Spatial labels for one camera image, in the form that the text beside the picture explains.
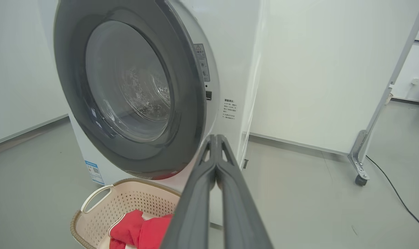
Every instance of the caster wheel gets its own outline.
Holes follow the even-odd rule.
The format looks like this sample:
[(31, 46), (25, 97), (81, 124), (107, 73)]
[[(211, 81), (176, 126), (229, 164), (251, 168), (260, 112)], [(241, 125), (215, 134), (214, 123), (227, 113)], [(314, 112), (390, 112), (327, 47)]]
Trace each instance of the caster wheel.
[(367, 181), (368, 180), (361, 178), (360, 175), (357, 175), (357, 177), (355, 177), (355, 184), (357, 184), (358, 186), (365, 186)]

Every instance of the front-loading washing machine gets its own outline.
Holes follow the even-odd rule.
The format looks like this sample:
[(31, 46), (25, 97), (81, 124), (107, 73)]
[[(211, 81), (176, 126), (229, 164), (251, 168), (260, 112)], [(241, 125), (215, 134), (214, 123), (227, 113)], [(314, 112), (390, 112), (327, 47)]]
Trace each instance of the front-loading washing machine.
[[(92, 180), (182, 191), (207, 134), (243, 165), (266, 0), (60, 0), (54, 53)], [(222, 224), (221, 191), (210, 220)]]

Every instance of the red cloth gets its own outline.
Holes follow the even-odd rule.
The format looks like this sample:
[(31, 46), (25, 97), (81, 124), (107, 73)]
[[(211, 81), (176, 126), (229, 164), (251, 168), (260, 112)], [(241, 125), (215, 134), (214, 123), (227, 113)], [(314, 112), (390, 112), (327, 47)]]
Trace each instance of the red cloth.
[(140, 230), (138, 249), (158, 249), (170, 225), (173, 215), (167, 214), (160, 218), (152, 218), (143, 223)]
[(111, 228), (110, 249), (125, 249), (126, 244), (137, 249), (158, 249), (170, 224), (172, 214), (145, 221), (143, 212), (134, 210), (124, 214)]

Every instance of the warning label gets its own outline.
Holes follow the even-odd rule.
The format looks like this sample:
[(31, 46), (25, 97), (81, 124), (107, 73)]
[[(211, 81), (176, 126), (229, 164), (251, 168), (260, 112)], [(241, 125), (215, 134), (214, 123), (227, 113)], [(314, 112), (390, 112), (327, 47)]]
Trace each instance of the warning label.
[(96, 183), (105, 185), (105, 183), (103, 183), (103, 178), (99, 172), (99, 168), (97, 167), (97, 164), (93, 164), (88, 161), (85, 161), (85, 163), (86, 163), (86, 166), (88, 167), (89, 175), (91, 175), (92, 180), (95, 181)]
[(205, 82), (209, 81), (209, 69), (208, 61), (206, 60), (206, 53), (203, 44), (194, 44), (195, 53), (197, 54), (197, 62), (200, 64), (202, 69), (203, 80)]
[(223, 102), (222, 117), (226, 119), (236, 119), (237, 105), (232, 99), (226, 99)]

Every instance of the gray floor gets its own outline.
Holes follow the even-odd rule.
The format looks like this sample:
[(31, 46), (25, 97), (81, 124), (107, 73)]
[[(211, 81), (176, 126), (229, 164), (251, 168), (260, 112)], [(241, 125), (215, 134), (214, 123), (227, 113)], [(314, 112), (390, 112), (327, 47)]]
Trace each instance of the gray floor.
[[(244, 177), (275, 248), (419, 248), (419, 225), (369, 161), (354, 184), (346, 157), (252, 138)], [(369, 156), (419, 218), (419, 109), (391, 102)], [(0, 248), (81, 248), (72, 215), (94, 184), (69, 123), (0, 151)], [(210, 248), (222, 232), (210, 230)]]

